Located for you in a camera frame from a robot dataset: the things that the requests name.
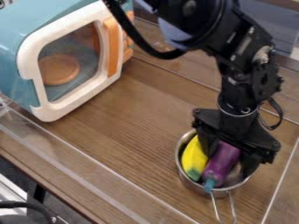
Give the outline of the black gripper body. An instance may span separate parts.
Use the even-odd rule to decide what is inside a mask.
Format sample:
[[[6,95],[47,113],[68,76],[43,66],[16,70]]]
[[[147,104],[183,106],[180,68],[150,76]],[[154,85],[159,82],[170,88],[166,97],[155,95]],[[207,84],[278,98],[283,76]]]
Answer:
[[[256,112],[246,116],[232,116],[220,109],[196,108],[192,116],[192,127],[198,134],[215,135],[243,152],[266,152],[267,163],[274,163],[282,144],[259,124]]]

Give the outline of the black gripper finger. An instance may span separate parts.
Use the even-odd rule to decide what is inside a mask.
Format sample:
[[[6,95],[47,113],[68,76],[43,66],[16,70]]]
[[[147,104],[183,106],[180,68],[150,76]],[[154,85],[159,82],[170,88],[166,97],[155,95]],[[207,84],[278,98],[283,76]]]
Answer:
[[[243,178],[247,178],[254,174],[258,167],[267,162],[268,155],[266,152],[243,152],[240,157],[240,172]]]
[[[218,145],[219,145],[220,140],[216,138],[215,135],[207,134],[207,133],[199,133],[198,138],[199,138],[199,141],[200,141],[200,146],[202,146],[202,150],[204,152],[204,155],[208,158],[211,158],[211,156],[214,155],[214,153],[218,149]]]

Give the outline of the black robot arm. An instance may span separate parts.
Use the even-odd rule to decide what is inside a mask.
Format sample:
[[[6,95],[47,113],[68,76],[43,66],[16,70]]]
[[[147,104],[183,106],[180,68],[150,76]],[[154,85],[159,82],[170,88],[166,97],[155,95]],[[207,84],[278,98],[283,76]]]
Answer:
[[[259,118],[260,105],[274,101],[285,82],[272,37],[242,11],[238,0],[154,0],[152,7],[174,47],[202,50],[216,60],[222,76],[218,107],[196,108],[192,126],[208,155],[220,141],[242,150],[240,173],[248,177],[281,150]]]

